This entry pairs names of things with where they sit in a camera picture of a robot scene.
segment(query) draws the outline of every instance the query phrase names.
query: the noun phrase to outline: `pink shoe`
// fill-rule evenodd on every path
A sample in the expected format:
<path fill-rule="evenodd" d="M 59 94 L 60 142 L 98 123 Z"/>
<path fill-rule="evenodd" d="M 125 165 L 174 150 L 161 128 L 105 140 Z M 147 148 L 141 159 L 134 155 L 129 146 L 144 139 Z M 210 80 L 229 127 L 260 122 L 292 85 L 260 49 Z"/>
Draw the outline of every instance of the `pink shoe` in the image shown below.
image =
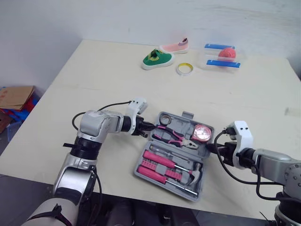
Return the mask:
<path fill-rule="evenodd" d="M 185 38 L 183 41 L 175 44 L 159 46 L 159 49 L 166 53 L 187 53 L 189 49 L 188 39 Z"/>

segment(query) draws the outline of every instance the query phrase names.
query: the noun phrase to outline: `gray plastic case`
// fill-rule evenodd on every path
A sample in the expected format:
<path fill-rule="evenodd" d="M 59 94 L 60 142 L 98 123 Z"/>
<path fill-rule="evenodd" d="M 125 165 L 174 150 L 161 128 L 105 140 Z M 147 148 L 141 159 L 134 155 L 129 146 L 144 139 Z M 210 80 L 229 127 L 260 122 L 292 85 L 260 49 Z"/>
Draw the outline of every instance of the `gray plastic case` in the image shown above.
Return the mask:
<path fill-rule="evenodd" d="M 158 118 L 155 121 L 156 125 L 160 125 L 159 119 L 160 119 L 161 115 L 169 115 L 172 120 L 171 120 L 171 123 L 168 124 L 166 127 L 169 127 L 176 132 L 182 133 L 186 139 L 190 139 L 190 137 L 193 133 L 194 127 L 197 124 L 207 126 L 211 130 L 211 138 L 207 143 L 212 142 L 212 139 L 214 136 L 214 128 L 211 126 L 208 126 L 206 124 L 193 121 L 192 120 L 193 116 L 194 116 L 193 114 L 188 113 L 188 112 L 183 112 L 182 117 L 181 117 L 181 116 L 177 116 L 177 115 L 166 113 L 166 112 L 160 112 L 158 115 Z M 196 150 L 189 149 L 185 146 L 176 147 L 175 145 L 167 144 L 163 141 L 154 139 L 152 137 L 153 134 L 157 134 L 157 135 L 163 137 L 164 139 L 168 139 L 168 140 L 174 139 L 174 137 L 170 136 L 168 133 L 164 132 L 163 130 L 154 129 L 150 134 L 150 141 L 147 142 L 142 154 L 140 155 L 140 157 L 138 159 L 138 162 L 135 166 L 134 174 L 136 176 L 143 178 L 153 184 L 156 184 L 168 191 L 171 191 L 185 199 L 188 199 L 188 200 L 191 200 L 194 202 L 198 201 L 201 197 L 203 178 L 204 178 L 204 174 L 205 174 L 204 161 L 210 155 L 210 152 L 206 148 L 206 143 L 201 143 L 199 141 L 193 140 L 194 143 L 198 144 L 198 148 Z M 153 149 L 153 151 L 152 151 L 150 149 L 150 146 L 156 147 L 156 150 Z M 193 195 L 193 194 L 191 194 L 187 191 L 184 191 L 172 184 L 169 184 L 169 183 L 162 184 L 154 179 L 151 179 L 143 174 L 140 174 L 137 170 L 138 170 L 138 167 L 142 164 L 142 161 L 144 160 L 143 154 L 144 154 L 145 150 L 148 150 L 154 154 L 168 158 L 168 159 L 172 160 L 173 162 L 175 162 L 177 165 L 179 165 L 183 168 L 186 168 L 188 170 L 194 170 L 196 163 L 197 162 L 201 163 L 200 176 L 199 176 L 197 182 L 193 185 L 189 185 L 189 183 L 193 180 L 193 177 L 191 177 L 188 172 L 185 172 L 185 171 L 179 170 L 179 169 L 167 168 L 166 166 L 163 166 L 159 163 L 148 160 L 149 162 L 157 165 L 155 171 L 161 175 L 164 175 L 166 170 L 172 170 L 174 172 L 181 173 L 182 174 L 181 181 L 174 180 L 170 177 L 166 177 L 166 176 L 165 177 L 168 179 L 168 181 L 173 182 L 182 187 L 185 187 L 189 190 L 192 190 L 198 194 Z"/>

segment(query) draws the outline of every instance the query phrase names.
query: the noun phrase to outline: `pink pliers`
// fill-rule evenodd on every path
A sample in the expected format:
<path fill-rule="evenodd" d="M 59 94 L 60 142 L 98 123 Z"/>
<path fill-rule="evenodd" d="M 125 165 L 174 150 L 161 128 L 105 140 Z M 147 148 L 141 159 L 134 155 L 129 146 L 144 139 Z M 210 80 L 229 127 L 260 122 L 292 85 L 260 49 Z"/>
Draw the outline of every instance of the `pink pliers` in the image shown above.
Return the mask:
<path fill-rule="evenodd" d="M 185 147 L 191 148 L 191 149 L 197 149 L 198 148 L 197 144 L 195 144 L 191 140 L 185 139 L 183 134 L 178 133 L 178 132 L 172 130 L 171 128 L 168 128 L 168 127 L 165 127 L 165 126 L 157 126 L 156 128 L 164 130 L 165 132 L 167 132 L 171 136 L 176 137 L 177 139 L 176 140 L 167 140 L 167 139 L 164 139 L 164 138 L 160 137 L 157 134 L 153 134 L 152 137 L 154 139 L 161 140 L 161 141 L 163 141 L 167 144 L 175 145 L 176 147 L 185 146 Z"/>

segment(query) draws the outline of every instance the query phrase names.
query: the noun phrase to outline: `hammer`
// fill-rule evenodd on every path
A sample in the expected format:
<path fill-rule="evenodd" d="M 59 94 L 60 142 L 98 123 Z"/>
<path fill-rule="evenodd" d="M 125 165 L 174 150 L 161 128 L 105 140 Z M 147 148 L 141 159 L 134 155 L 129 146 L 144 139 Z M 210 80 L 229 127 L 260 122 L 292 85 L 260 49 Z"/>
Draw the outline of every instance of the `hammer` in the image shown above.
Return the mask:
<path fill-rule="evenodd" d="M 150 151 L 145 151 L 143 153 L 143 157 L 145 159 L 149 159 L 149 160 L 152 160 L 152 161 L 155 161 L 157 163 L 160 163 L 164 166 L 167 166 L 169 168 L 172 168 L 172 169 L 179 169 L 179 170 L 183 170 L 183 171 L 186 171 L 188 172 L 190 175 L 192 175 L 194 177 L 194 179 L 190 182 L 190 185 L 194 184 L 197 182 L 201 172 L 200 172 L 200 169 L 201 169 L 201 163 L 197 162 L 196 163 L 196 169 L 195 170 L 189 170 L 189 169 L 185 169 L 181 166 L 178 166 L 175 164 L 175 162 L 167 159 L 167 158 L 164 158 L 160 155 L 157 155 L 157 154 L 154 154 L 154 153 L 151 153 Z"/>
<path fill-rule="evenodd" d="M 191 171 L 191 173 L 190 173 L 190 175 L 192 175 L 194 178 L 193 178 L 193 180 L 189 183 L 189 185 L 192 185 L 192 184 L 194 184 L 194 183 L 196 183 L 196 182 L 198 181 L 199 176 L 201 175 L 201 172 L 200 172 L 201 168 L 202 168 L 202 164 L 199 163 L 199 162 L 197 162 L 197 163 L 196 163 L 195 170 Z"/>

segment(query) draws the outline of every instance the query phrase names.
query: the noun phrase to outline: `pink ball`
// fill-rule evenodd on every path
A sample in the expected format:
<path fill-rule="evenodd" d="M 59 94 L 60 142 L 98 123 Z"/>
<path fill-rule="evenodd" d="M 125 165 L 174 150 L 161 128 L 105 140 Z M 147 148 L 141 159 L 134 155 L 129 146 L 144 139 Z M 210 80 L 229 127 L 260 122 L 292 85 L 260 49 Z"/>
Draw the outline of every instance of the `pink ball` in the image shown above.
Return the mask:
<path fill-rule="evenodd" d="M 233 48 L 224 48 L 218 55 L 219 57 L 229 57 L 233 59 L 225 60 L 225 59 L 219 59 L 222 61 L 231 61 L 233 62 L 236 57 L 236 51 Z"/>

